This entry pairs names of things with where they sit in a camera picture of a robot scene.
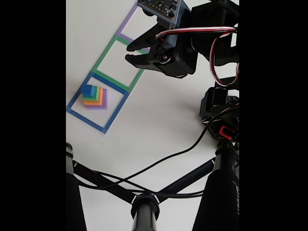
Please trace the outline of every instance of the green block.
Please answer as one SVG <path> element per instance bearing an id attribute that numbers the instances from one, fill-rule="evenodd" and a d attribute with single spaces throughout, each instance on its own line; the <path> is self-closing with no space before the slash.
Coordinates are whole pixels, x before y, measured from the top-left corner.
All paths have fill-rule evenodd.
<path id="1" fill-rule="evenodd" d="M 85 96 L 82 96 L 82 98 L 86 101 L 94 101 L 94 102 L 97 102 L 98 101 L 98 98 L 100 96 L 100 89 L 98 87 L 95 87 L 95 90 L 94 90 L 94 97 L 85 97 Z"/>

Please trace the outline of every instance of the green square outline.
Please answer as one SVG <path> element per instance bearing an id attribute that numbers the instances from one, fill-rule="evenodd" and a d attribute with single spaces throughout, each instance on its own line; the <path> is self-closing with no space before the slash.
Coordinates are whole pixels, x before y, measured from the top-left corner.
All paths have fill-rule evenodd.
<path id="1" fill-rule="evenodd" d="M 143 75 L 144 70 L 139 70 L 138 71 L 138 73 L 134 77 L 134 79 L 133 79 L 133 81 L 132 81 L 132 83 L 130 84 L 129 87 L 124 85 L 124 84 L 122 84 L 122 83 L 120 83 L 119 81 L 111 78 L 110 76 L 100 72 L 99 70 L 97 70 L 98 66 L 101 64 L 103 59 L 106 57 L 107 53 L 110 51 L 110 49 L 113 46 L 113 44 L 115 43 L 115 41 L 119 41 L 119 42 L 123 43 L 126 46 L 128 46 L 130 44 L 129 41 L 123 39 L 122 37 L 120 37 L 118 35 L 114 35 L 112 37 L 112 39 L 110 40 L 110 42 L 108 43 L 107 47 L 104 49 L 103 53 L 100 55 L 99 59 L 96 61 L 95 65 L 93 66 L 91 71 L 96 73 L 100 77 L 102 77 L 104 79 L 107 79 L 108 81 L 112 82 L 113 84 L 117 85 L 118 87 L 122 88 L 123 90 L 127 91 L 128 93 L 131 93 L 132 90 L 134 89 L 134 87 L 136 86 L 136 84 L 138 83 L 139 79 Z M 148 54 L 148 52 L 144 51 L 144 50 L 139 50 L 138 52 L 140 52 L 141 54 Z"/>

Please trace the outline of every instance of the purple block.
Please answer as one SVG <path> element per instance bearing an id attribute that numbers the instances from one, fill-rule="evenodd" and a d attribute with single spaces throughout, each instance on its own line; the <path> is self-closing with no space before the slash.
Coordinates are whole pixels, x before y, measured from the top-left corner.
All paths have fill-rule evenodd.
<path id="1" fill-rule="evenodd" d="M 94 106 L 94 105 L 86 105 L 86 108 L 89 110 L 102 110 L 107 109 L 107 89 L 103 89 L 103 103 L 101 106 Z"/>

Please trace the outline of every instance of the stacked colored blocks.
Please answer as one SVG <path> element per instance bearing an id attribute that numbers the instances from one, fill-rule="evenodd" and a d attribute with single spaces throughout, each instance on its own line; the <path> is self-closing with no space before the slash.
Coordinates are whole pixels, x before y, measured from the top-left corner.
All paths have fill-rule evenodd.
<path id="1" fill-rule="evenodd" d="M 88 109 L 107 109 L 107 89 L 84 85 L 81 88 L 83 104 Z"/>

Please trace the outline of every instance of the blue tape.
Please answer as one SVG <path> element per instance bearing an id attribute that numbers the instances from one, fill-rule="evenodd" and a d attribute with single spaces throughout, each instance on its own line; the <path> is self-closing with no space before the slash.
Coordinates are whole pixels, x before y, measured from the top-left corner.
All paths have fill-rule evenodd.
<path id="1" fill-rule="evenodd" d="M 115 109 L 114 113 L 112 114 L 112 116 L 110 117 L 110 120 L 107 122 L 106 126 L 104 127 L 104 129 L 102 130 L 103 133 L 106 133 L 106 131 L 109 129 L 110 125 L 112 124 L 112 122 L 114 121 L 114 119 L 116 118 L 117 114 L 119 113 L 119 111 L 121 110 L 123 104 L 125 103 L 125 101 L 127 100 L 129 96 L 129 93 L 126 92 L 121 100 L 121 102 L 119 103 L 119 105 L 117 106 L 117 108 Z"/>
<path id="2" fill-rule="evenodd" d="M 88 74 L 88 76 L 85 78 L 85 80 L 82 82 L 81 86 L 79 87 L 78 91 L 76 92 L 76 94 L 74 95 L 74 97 L 72 98 L 71 102 L 69 102 L 67 109 L 71 109 L 71 107 L 73 106 L 73 104 L 75 103 L 76 99 L 79 97 L 80 93 L 81 93 L 81 88 L 84 84 L 87 84 L 88 81 L 90 80 L 90 78 L 92 77 L 92 73 L 93 72 L 90 72 Z"/>
<path id="3" fill-rule="evenodd" d="M 72 110 L 72 106 L 74 105 L 75 101 L 77 100 L 77 98 L 81 94 L 82 86 L 84 84 L 87 84 L 91 77 L 97 79 L 98 81 L 108 85 L 109 87 L 117 90 L 118 92 L 120 92 L 120 93 L 122 93 L 124 95 L 122 100 L 121 100 L 121 102 L 116 107 L 115 111 L 111 115 L 110 119 L 108 120 L 108 122 L 107 122 L 107 124 L 106 124 L 106 126 L 104 128 L 99 126 L 99 125 L 97 125 L 96 123 L 92 122 L 91 120 L 85 118 L 84 116 L 82 116 L 81 114 L 75 112 L 74 110 Z M 85 80 L 82 82 L 81 86 L 79 87 L 78 91 L 76 92 L 76 94 L 74 95 L 74 97 L 72 98 L 72 100 L 70 101 L 68 106 L 66 107 L 66 111 L 69 112 L 70 114 L 76 116 L 78 119 L 82 120 L 83 122 L 85 122 L 85 123 L 91 125 L 92 127 L 96 128 L 97 130 L 99 130 L 99 131 L 101 131 L 103 133 L 106 133 L 107 130 L 110 128 L 111 124 L 113 123 L 114 119 L 116 118 L 117 114 L 121 110 L 122 106 L 124 105 L 125 101 L 127 100 L 128 96 L 129 96 L 129 93 L 127 91 L 125 91 L 124 89 L 118 87 L 116 84 L 108 81 L 107 79 L 104 79 L 104 78 L 100 77 L 99 75 L 95 74 L 94 72 L 90 72 L 87 75 L 87 77 L 85 78 Z"/>
<path id="4" fill-rule="evenodd" d="M 104 128 L 102 128 L 101 126 L 95 124 L 94 122 L 92 122 L 91 120 L 85 118 L 84 116 L 82 116 L 81 114 L 75 112 L 74 110 L 70 110 L 69 111 L 70 114 L 76 116 L 78 119 L 81 119 L 83 122 L 86 122 L 87 124 L 91 125 L 92 127 L 96 128 L 99 131 L 103 131 Z"/>

